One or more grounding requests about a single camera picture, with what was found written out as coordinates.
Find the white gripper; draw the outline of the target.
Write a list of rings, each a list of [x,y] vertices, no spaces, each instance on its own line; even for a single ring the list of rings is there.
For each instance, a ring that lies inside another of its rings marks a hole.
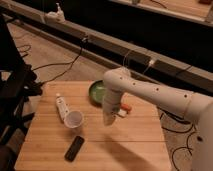
[[[103,97],[103,123],[105,126],[110,126],[114,123],[116,116],[121,106],[123,92],[107,88]]]

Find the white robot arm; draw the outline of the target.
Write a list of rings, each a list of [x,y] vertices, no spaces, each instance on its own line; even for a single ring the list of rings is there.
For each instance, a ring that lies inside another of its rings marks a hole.
[[[193,91],[139,81],[120,67],[103,76],[103,122],[112,125],[125,92],[152,103],[198,127],[191,171],[213,171],[213,97]]]

